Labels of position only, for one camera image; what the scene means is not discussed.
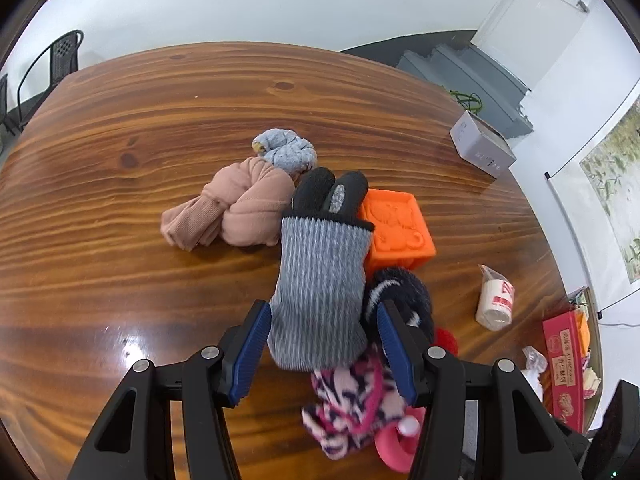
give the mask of fabric pile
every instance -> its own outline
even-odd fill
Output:
[[[302,408],[302,421],[337,460],[407,413],[378,335],[381,302],[393,301],[428,344],[454,354],[458,345],[434,327],[431,298],[417,276],[388,267],[366,283],[374,225],[358,218],[369,189],[364,174],[336,178],[316,168],[314,147],[292,130],[267,130],[252,148],[257,156],[220,169],[200,196],[162,213],[161,233],[187,251],[218,236],[234,246],[281,239],[269,350],[280,368],[311,372],[319,402]]]
[[[200,196],[162,213],[160,232],[169,245],[191,251],[218,236],[238,247],[278,243],[294,179],[318,159],[292,130],[267,130],[254,139],[254,149],[257,144],[259,156],[220,169]]]

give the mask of wood grain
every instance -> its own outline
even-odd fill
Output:
[[[414,193],[438,250],[417,273],[463,358],[522,362],[523,346],[543,349],[542,312],[564,294],[558,269],[513,177],[458,157],[460,113],[443,89],[393,68],[278,44],[164,48],[67,77],[0,176],[0,416],[40,480],[66,478],[132,362],[183,360],[271,297],[278,247],[187,253],[159,233],[164,209],[243,160],[267,128],[296,130],[338,174]],[[478,264],[515,285],[508,330],[474,322]],[[326,459],[300,423],[313,398],[308,375],[263,356],[252,393],[227,412],[245,479],[401,478],[372,448]]]

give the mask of metal chair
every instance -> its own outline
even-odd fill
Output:
[[[82,30],[72,30],[66,33],[64,36],[60,36],[56,41],[51,43],[46,49],[44,49],[40,55],[31,63],[27,72],[24,73],[22,81],[18,85],[17,100],[18,100],[18,126],[23,129],[26,124],[31,120],[36,110],[40,108],[40,105],[44,100],[53,92],[53,89],[72,72],[78,70],[78,48],[84,39],[84,32]],[[49,52],[49,87],[37,96],[37,101],[26,111],[22,113],[22,102],[20,101],[20,89],[27,79],[29,72],[38,62],[38,60]]]
[[[20,130],[20,126],[9,117],[8,110],[6,109],[6,80],[7,74],[0,77],[0,124],[4,124],[4,127],[8,132],[11,132],[15,137],[14,128]]]

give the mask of glove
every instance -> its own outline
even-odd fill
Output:
[[[356,217],[367,189],[360,172],[335,180],[327,168],[316,168],[283,215],[268,338],[280,368],[349,367],[367,347],[360,314],[373,224]]]
[[[400,316],[407,325],[419,327],[429,344],[433,343],[433,318],[431,317],[431,296],[418,277],[401,267],[387,267],[377,270],[365,294],[366,303],[362,309],[362,324],[370,341],[380,345],[376,314],[378,305],[385,300],[393,300]]]

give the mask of black fuzzy glove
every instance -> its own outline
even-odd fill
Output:
[[[401,267],[377,270],[365,292],[362,308],[362,324],[371,342],[380,344],[376,313],[384,300],[393,300],[407,325],[419,327],[429,344],[434,340],[431,317],[431,297],[418,277]]]

